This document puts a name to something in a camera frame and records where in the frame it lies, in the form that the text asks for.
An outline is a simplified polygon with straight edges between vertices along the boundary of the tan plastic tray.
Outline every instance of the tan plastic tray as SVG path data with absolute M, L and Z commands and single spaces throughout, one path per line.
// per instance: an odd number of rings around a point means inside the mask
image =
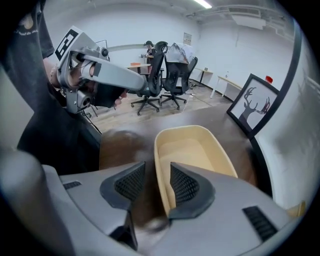
M 154 161 L 161 199 L 166 214 L 176 207 L 170 185 L 170 163 L 182 163 L 238 177 L 229 157 L 213 134 L 199 125 L 161 131 L 154 142 Z

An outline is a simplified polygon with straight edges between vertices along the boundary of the deer antler artwork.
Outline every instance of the deer antler artwork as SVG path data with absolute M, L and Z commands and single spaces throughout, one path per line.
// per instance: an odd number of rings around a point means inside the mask
M 248 90 L 246 90 L 246 92 L 243 95 L 243 98 L 245 99 L 244 102 L 244 111 L 243 113 L 239 116 L 239 121 L 248 129 L 251 130 L 252 128 L 250 127 L 250 125 L 248 124 L 248 117 L 251 113 L 253 112 L 257 112 L 261 115 L 264 115 L 268 112 L 271 104 L 270 104 L 270 98 L 268 97 L 265 100 L 265 104 L 264 107 L 262 108 L 262 110 L 257 110 L 257 106 L 258 103 L 255 104 L 255 107 L 251 106 L 251 102 L 252 100 L 248 100 L 248 97 L 253 95 L 253 90 L 256 89 L 256 87 L 250 87 Z

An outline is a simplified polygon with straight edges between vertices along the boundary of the white cloth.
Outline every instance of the white cloth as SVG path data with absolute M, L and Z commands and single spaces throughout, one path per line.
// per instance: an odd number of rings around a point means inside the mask
M 188 44 L 174 42 L 165 56 L 167 62 L 190 64 L 195 58 L 195 51 Z

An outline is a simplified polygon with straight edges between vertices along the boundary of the person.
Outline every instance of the person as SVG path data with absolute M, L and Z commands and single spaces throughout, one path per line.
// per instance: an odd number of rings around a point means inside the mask
M 150 66 L 148 66 L 148 73 L 151 73 L 152 70 L 152 65 L 153 65 L 153 61 L 154 61 L 154 56 L 156 54 L 156 49 L 154 48 L 154 44 L 151 41 L 146 41 L 144 46 L 147 46 L 148 50 L 146 51 L 146 63 L 150 64 Z
M 54 167 L 59 175 L 97 171 L 100 133 L 80 114 L 68 113 L 65 98 L 55 90 L 60 85 L 57 66 L 48 60 L 54 47 L 43 15 L 45 3 L 37 2 L 20 21 L 1 60 L 12 84 L 34 111 L 17 148 Z M 70 73 L 74 87 L 79 77 L 80 68 Z

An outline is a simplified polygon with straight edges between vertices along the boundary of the white wall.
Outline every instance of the white wall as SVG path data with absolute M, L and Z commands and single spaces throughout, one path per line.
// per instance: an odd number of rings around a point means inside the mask
M 45 17 L 55 47 L 72 25 L 83 30 L 95 42 L 107 40 L 108 47 L 144 44 L 147 40 L 154 44 L 158 41 L 166 41 L 169 45 L 182 43 L 186 32 L 192 35 L 192 46 L 197 48 L 200 37 L 196 22 L 153 6 L 121 4 L 93 8 L 90 5 L 90 8 L 70 8 L 57 15 L 50 12 L 48 5 Z M 139 55 L 146 52 L 147 48 L 121 50 L 111 52 L 110 59 L 125 67 L 131 62 L 143 63 Z
M 303 38 L 289 91 L 255 137 L 268 167 L 273 199 L 286 209 L 301 201 L 309 207 L 320 180 L 320 75 Z
M 293 53 L 293 42 L 274 32 L 239 26 L 234 21 L 216 21 L 201 26 L 197 48 L 198 68 L 214 72 L 207 85 L 214 87 L 217 76 L 228 78 L 243 87 L 250 73 L 273 78 L 278 90 L 283 85 Z M 223 92 L 226 83 L 220 82 Z

